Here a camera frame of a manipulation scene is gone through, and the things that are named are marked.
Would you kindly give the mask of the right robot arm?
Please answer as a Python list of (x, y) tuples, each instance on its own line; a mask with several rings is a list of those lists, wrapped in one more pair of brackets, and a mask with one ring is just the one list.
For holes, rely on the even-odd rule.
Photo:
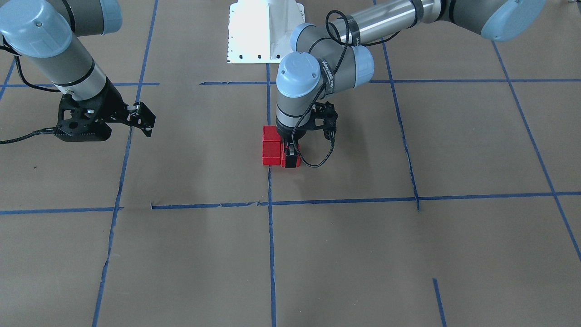
[(156, 117), (143, 103), (127, 105), (92, 55), (79, 41), (87, 35), (107, 35), (123, 24), (116, 0), (3, 0), (2, 49), (30, 60), (61, 93), (54, 128), (2, 141), (16, 143), (52, 134), (67, 142), (100, 142), (111, 136), (110, 123), (140, 129), (150, 137)]

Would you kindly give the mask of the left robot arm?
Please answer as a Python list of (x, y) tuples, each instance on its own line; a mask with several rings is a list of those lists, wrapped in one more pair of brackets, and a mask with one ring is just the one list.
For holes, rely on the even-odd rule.
[(305, 165), (299, 139), (314, 130), (322, 130), (334, 150), (338, 115), (328, 98), (372, 79), (370, 46), (436, 21), (505, 42), (523, 33), (544, 5), (543, 0), (389, 0), (350, 15), (332, 10), (324, 25), (298, 25), (290, 35), (292, 51), (279, 64), (276, 124), (263, 129), (263, 164)]

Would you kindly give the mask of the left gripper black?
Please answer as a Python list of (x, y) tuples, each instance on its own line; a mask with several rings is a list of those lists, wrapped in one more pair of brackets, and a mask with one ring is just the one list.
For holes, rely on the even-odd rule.
[(294, 127), (288, 127), (284, 125), (276, 125), (276, 133), (279, 136), (279, 142), (284, 142), (284, 167), (285, 168), (296, 168), (298, 162), (298, 151), (296, 145), (299, 143), (299, 139), (305, 137), (307, 130), (303, 128), (297, 128), (294, 132)]

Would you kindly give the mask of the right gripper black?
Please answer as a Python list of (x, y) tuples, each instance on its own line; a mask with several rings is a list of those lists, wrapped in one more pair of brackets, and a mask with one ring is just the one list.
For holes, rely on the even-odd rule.
[(155, 114), (144, 102), (128, 106), (109, 79), (91, 99), (75, 101), (70, 94), (61, 97), (55, 136), (66, 142), (100, 142), (111, 136), (108, 123), (128, 124), (152, 136)]

